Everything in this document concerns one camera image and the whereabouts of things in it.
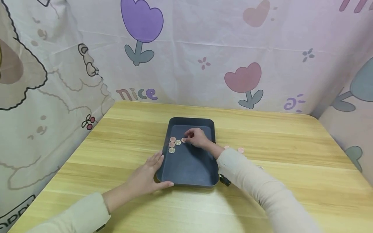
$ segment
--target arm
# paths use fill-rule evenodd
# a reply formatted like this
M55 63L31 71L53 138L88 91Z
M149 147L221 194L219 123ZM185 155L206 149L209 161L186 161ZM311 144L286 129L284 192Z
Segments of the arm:
M234 149L209 141L202 130L187 131L187 141L210 152L219 173L249 193L264 209L275 233L319 233L311 216L281 182L258 168Z
M162 165L161 151L149 157L128 180L104 194L93 193L73 204L61 214L34 227L27 233L92 233L102 228L110 213L131 201L160 189L173 186L170 181L154 182L154 174Z

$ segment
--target wrist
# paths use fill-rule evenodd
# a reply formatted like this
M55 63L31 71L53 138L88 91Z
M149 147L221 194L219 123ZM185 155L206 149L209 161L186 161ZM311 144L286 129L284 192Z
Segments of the wrist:
M224 151L224 148L219 146L218 144L209 141L203 148L204 150L210 152L210 154L217 160L220 154Z
M202 149L204 149L205 151L210 152L211 146L213 144L215 144L215 143L213 143L212 141L210 141L210 140L207 139L206 142L203 143Z
M134 198L126 183L107 191L102 197L109 214Z

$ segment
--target left hand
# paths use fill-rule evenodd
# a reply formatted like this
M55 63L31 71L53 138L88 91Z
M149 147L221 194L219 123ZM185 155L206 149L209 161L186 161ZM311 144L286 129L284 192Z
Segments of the left hand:
M144 165L138 167L124 184L102 194L109 214L136 197L174 186L171 181L154 181L154 175L161 167L163 159L161 151L155 153Z
M174 186L171 181L165 181L156 183L154 181L154 175L156 171L161 167L164 159L162 151L155 153L152 157L149 157L145 164L138 167L128 178L126 185L131 198L136 198L144 194L153 193L160 189L165 189Z

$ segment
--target coin on table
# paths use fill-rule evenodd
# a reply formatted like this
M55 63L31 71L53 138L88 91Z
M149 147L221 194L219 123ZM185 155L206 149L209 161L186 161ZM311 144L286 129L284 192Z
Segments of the coin on table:
M170 154L173 154L173 153L175 153L175 148L173 148L173 147L171 147L170 149L168 149L168 152L170 152Z

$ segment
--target hand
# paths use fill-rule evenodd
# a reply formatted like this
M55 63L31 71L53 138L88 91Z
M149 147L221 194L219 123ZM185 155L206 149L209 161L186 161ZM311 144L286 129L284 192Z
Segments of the hand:
M154 174L161 167L163 159L161 151L155 153L144 165L138 167L124 184L102 195L109 214L136 197L174 186L171 181L154 181Z
M154 181L154 175L161 167L163 159L164 155L159 151L155 153L153 157L149 157L144 165L138 167L131 174L125 185L128 187L132 198L174 186L174 183L171 181L161 183L156 183Z
M190 142L195 147L205 149L211 141L206 137L205 133L200 128L192 128L185 132L187 137L185 140Z

